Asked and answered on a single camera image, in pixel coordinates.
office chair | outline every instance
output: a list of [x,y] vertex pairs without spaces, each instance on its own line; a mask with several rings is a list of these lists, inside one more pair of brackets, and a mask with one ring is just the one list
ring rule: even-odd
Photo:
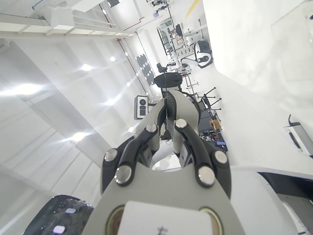
[[215,97],[208,97],[207,95],[215,90],[216,87],[214,87],[213,89],[211,89],[208,93],[203,94],[203,96],[199,96],[199,98],[201,98],[200,102],[204,103],[205,105],[207,105],[207,108],[203,109],[202,111],[206,111],[206,110],[221,110],[221,108],[219,109],[212,109],[211,106],[213,106],[215,103],[217,103],[218,101],[220,101],[222,98],[219,98],[216,102],[214,102],[213,104],[210,104],[209,99],[208,98],[215,98]]

chair leg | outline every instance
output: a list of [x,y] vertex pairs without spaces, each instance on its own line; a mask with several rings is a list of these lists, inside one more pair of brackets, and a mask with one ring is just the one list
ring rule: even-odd
[[222,98],[219,98],[216,102],[214,102],[213,104],[211,104],[211,106],[213,106],[215,103],[219,102]]
[[206,93],[206,95],[209,94],[211,91],[213,91],[213,90],[215,90],[215,89],[216,89],[216,87],[214,87],[213,89],[211,89],[208,93]]

electronic device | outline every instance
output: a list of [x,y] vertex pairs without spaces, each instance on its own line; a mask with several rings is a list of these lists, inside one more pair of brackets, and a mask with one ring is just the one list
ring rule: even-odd
[[149,111],[149,98],[147,96],[138,95],[135,98],[134,103],[134,119],[141,120],[143,119]]
[[289,133],[297,148],[303,154],[309,155],[311,158],[313,158],[313,141],[304,130],[300,122],[291,122],[290,117],[291,115],[289,115],[288,119],[289,126],[286,126],[285,129]]

gray robot arm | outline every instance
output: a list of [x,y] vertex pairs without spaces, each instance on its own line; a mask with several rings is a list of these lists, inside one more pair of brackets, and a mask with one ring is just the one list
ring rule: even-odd
[[[179,91],[168,91],[167,95],[169,101],[173,100],[171,103],[161,100],[140,122],[134,137],[106,153],[101,178],[106,177],[103,195],[82,235],[118,234],[117,224],[130,201],[205,211],[212,222],[213,231],[208,234],[244,234],[229,200],[231,177],[227,156],[199,138],[198,116],[192,103]],[[176,112],[171,108],[174,103]],[[180,158],[179,171],[149,168],[153,154],[159,149],[164,112],[168,115],[174,152]],[[126,214],[135,216],[136,212]]]

black panel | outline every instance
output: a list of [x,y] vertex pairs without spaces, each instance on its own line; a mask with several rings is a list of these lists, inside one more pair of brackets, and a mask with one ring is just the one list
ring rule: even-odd
[[154,84],[154,73],[151,69],[151,66],[148,62],[147,57],[145,56],[145,54],[137,56],[136,57],[137,63],[140,66],[140,70],[142,71],[145,79],[147,80],[147,82],[149,83],[149,85],[153,85]]
[[276,194],[313,199],[313,180],[275,173],[259,172]]
[[120,0],[106,0],[110,7],[114,7],[115,5],[120,3]]

